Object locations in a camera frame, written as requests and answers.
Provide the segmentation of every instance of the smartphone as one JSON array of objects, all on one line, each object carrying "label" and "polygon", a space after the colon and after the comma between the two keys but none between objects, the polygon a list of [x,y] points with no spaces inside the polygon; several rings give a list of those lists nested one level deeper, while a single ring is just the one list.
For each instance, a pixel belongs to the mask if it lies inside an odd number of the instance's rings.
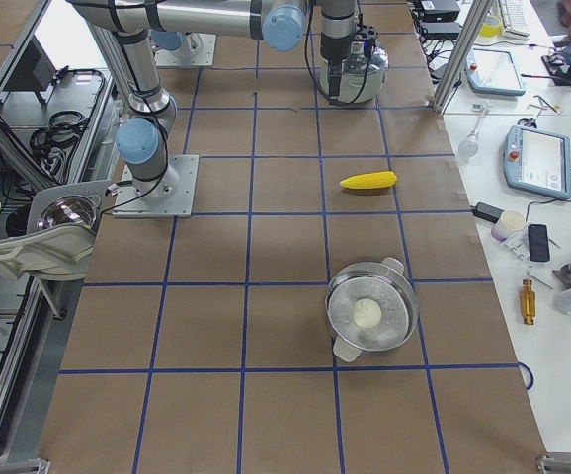
[{"label": "smartphone", "polygon": [[530,239],[530,260],[532,262],[548,262],[549,238],[544,224],[530,224],[527,228]]}]

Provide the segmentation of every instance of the white table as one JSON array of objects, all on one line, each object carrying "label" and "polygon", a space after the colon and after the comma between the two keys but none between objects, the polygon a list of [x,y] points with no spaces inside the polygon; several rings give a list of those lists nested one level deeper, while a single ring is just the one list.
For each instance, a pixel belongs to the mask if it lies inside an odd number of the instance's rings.
[{"label": "white table", "polygon": [[[530,42],[550,44],[533,10],[528,12],[527,20],[534,31]],[[485,42],[485,39],[479,37],[477,41]],[[504,48],[512,52],[517,63],[524,65],[520,72],[546,74],[540,61],[546,49],[506,45]],[[528,104],[537,104],[537,99],[533,97],[536,94],[552,104],[560,105],[563,111],[560,116],[551,111],[542,113],[537,120],[538,127],[571,138],[571,88],[556,87],[547,79],[525,81],[528,91],[517,98],[479,97],[464,83],[445,111],[444,120],[450,142],[456,150],[458,143],[476,124],[477,114],[471,111],[472,104],[482,104],[485,98],[493,103],[481,127],[479,152],[467,165],[460,166],[472,204],[483,201],[525,214],[529,202],[546,200],[545,197],[518,192],[507,186],[502,172],[501,148],[510,127],[518,119],[534,114],[535,109],[529,109]],[[553,295],[563,289],[551,271],[571,262],[571,203],[533,205],[530,208],[530,221],[546,224],[549,237],[561,247],[550,245],[551,261],[533,264],[534,272],[554,287],[551,290],[537,281],[533,283],[537,315],[533,326],[523,324],[519,309],[519,291],[531,262],[518,260],[511,251],[499,244],[490,234],[491,224],[477,219],[476,225],[517,358],[531,368],[535,377],[535,385],[528,393],[542,439],[548,451],[565,452],[571,451],[571,317],[561,315],[551,307]]]}]

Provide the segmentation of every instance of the pot handle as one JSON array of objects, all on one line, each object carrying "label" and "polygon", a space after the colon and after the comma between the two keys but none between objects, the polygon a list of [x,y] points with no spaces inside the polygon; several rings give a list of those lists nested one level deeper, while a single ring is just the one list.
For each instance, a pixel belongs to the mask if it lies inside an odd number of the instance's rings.
[{"label": "pot handle", "polygon": [[353,362],[361,354],[361,350],[355,348],[340,336],[334,341],[334,355],[345,362]]},{"label": "pot handle", "polygon": [[399,260],[394,259],[393,257],[387,257],[382,261],[383,265],[386,265],[392,270],[395,270],[401,275],[404,275],[404,264],[402,264]]}]

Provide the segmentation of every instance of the keyboard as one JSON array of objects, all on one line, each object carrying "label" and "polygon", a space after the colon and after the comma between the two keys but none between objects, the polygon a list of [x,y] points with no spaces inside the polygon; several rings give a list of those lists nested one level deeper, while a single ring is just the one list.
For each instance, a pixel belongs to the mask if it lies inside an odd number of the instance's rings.
[{"label": "keyboard", "polygon": [[503,21],[503,37],[526,40],[530,35],[530,27],[527,25],[523,14],[523,0],[498,0]]}]

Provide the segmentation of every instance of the touchscreen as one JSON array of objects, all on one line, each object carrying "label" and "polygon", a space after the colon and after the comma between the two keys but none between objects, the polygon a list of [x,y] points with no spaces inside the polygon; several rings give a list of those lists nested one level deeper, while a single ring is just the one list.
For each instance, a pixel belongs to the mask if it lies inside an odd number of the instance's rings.
[{"label": "touchscreen", "polygon": [[562,139],[523,130],[521,181],[556,191],[564,189]]},{"label": "touchscreen", "polygon": [[478,66],[474,73],[481,87],[517,90],[521,89],[519,75],[512,57],[505,51],[474,49],[474,62]]}]

